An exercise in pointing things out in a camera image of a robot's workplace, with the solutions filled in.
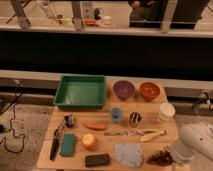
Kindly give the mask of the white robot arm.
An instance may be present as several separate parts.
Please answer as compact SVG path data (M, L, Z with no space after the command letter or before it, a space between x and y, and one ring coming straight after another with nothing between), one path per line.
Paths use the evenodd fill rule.
M188 164L196 153L213 161L213 125L202 121L181 126L168 152L176 166Z

